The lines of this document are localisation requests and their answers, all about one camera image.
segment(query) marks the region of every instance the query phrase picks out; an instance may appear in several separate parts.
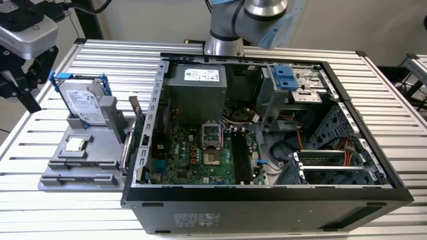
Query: blue plastic tab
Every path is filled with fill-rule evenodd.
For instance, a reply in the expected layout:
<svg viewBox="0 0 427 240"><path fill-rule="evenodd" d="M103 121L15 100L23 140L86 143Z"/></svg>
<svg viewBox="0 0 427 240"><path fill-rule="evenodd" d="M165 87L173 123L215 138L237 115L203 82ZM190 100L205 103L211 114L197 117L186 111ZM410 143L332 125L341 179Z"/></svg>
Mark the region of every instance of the blue plastic tab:
<svg viewBox="0 0 427 240"><path fill-rule="evenodd" d="M301 85L296 79L294 71L290 66L273 66L273 76L278 82L278 88L281 90L297 90Z"/></svg>
<svg viewBox="0 0 427 240"><path fill-rule="evenodd" d="M234 2L234 1L238 1L238 0L213 0L213 5L226 4L226 3L230 3L230 2Z"/></svg>
<svg viewBox="0 0 427 240"><path fill-rule="evenodd" d="M288 37L288 32L292 29L294 17L285 14L276 25L266 32L258 46L266 50L277 48Z"/></svg>
<svg viewBox="0 0 427 240"><path fill-rule="evenodd" d="M162 175L167 174L167 160L154 160L154 168L157 173L162 173Z"/></svg>
<svg viewBox="0 0 427 240"><path fill-rule="evenodd" d="M268 161L268 160L262 160L262 159L257 159L257 163L259 163L259 164L269 164L269 161Z"/></svg>
<svg viewBox="0 0 427 240"><path fill-rule="evenodd" d="M57 78L58 79L71 79L74 77L74 74L73 73L67 73L67 72L61 72L58 75L57 75Z"/></svg>
<svg viewBox="0 0 427 240"><path fill-rule="evenodd" d="M113 89L110 88L109 77L103 73L99 78L102 80L102 83L105 84L105 93L106 93L106 95L107 96L113 96L114 94L113 94Z"/></svg>

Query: motherboard chip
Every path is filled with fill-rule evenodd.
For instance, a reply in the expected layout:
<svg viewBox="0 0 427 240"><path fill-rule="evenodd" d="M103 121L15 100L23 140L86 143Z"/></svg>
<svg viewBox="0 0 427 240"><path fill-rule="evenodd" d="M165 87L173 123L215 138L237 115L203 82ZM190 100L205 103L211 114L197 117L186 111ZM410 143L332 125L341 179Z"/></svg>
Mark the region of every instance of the motherboard chip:
<svg viewBox="0 0 427 240"><path fill-rule="evenodd" d="M186 179L187 178L187 172L186 171L179 171L178 172L178 178L179 179Z"/></svg>

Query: slotted aluminum surface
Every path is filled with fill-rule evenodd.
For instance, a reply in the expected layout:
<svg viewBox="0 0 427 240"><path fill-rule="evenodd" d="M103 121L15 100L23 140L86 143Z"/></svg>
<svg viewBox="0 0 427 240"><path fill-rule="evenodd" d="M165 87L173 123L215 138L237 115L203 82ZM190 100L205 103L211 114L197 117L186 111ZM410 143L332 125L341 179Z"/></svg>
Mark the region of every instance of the slotted aluminum surface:
<svg viewBox="0 0 427 240"><path fill-rule="evenodd" d="M201 54L198 44L149 44L89 40L75 45L58 72L106 73L119 108L133 115L130 91L147 106L161 52ZM385 153L410 188L416 202L349 233L197 234L175 239L348 239L422 240L427 238L426 122L393 91L369 58L353 51L246 48L247 57L328 61L364 115ZM121 193L46 193L38 191L67 129L66 106L47 86L38 99L43 111L26 113L0 147L0 239L145 239L146 232L131 210L121 207Z"/></svg>

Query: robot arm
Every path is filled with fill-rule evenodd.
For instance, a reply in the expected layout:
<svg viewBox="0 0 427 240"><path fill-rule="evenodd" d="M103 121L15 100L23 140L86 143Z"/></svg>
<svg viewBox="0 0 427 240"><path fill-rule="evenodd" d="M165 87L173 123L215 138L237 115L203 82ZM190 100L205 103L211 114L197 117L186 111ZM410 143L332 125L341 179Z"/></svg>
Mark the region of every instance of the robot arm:
<svg viewBox="0 0 427 240"><path fill-rule="evenodd" d="M42 110L31 92L47 82L59 53L57 23L69 13L51 1L0 0L0 97L17 97L31 113Z"/></svg>
<svg viewBox="0 0 427 240"><path fill-rule="evenodd" d="M243 39L272 50L282 43L294 17L288 0L213 0L206 55L243 56Z"/></svg>

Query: black cable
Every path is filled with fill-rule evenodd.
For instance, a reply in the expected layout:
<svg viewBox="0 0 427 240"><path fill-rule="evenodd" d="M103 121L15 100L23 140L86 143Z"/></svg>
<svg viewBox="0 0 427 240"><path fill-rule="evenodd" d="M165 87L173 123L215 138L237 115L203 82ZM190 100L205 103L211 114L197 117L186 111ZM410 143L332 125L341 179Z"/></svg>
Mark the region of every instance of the black cable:
<svg viewBox="0 0 427 240"><path fill-rule="evenodd" d="M77 28L77 25L75 25L75 22L74 22L74 18L73 18L73 16L70 16L70 20L71 20L71 24L73 24L73 27L74 27L75 33L78 34L78 38L81 38L81 34L79 34L79 31L78 31L78 28Z"/></svg>
<svg viewBox="0 0 427 240"><path fill-rule="evenodd" d="M89 13L89 14L93 14L93 15L97 15L97 14L101 14L106 8L109 7L109 5L113 3L113 0L107 0L105 2L105 4L101 6L99 9L91 9L89 8L87 6L85 6L83 4L81 3L74 3L74 2L66 2L63 3L62 5L65 6L66 10L67 9L71 9L71 8L75 8L75 9L79 9L81 11Z"/></svg>
<svg viewBox="0 0 427 240"><path fill-rule="evenodd" d="M286 159L284 159L284 158L281 158L281 157L277 157L277 155L276 155L276 153L274 153L276 148L280 147L280 146L282 145L282 143L284 143L284 139L281 139L280 141L277 141L277 142L272 145L270 150L269 150L269 154L270 154L272 158L273 158L274 160L277 160L278 162L288 163L288 162L292 160L292 158L290 158L289 156L285 156Z"/></svg>
<svg viewBox="0 0 427 240"><path fill-rule="evenodd" d="M336 138L333 138L330 141L328 141L320 148L318 150L322 150L322 149L326 149L328 147L332 147L330 144L334 143L337 140L341 140L341 139L346 139L346 140L350 140L348 137L345 136L338 136Z"/></svg>
<svg viewBox="0 0 427 240"><path fill-rule="evenodd" d="M210 3L210 0L205 0L205 3L206 3L209 12L213 13L213 5Z"/></svg>
<svg viewBox="0 0 427 240"><path fill-rule="evenodd" d="M9 130L5 130L3 128L0 128L2 132L6 132L7 134L10 134L11 132Z"/></svg>
<svg viewBox="0 0 427 240"><path fill-rule="evenodd" d="M263 164L263 165L268 165L268 166L270 166L272 168L273 168L273 170L276 170L276 171L281 171L282 169L278 169L278 168L276 168L272 164L269 164L268 162L258 162L257 164Z"/></svg>

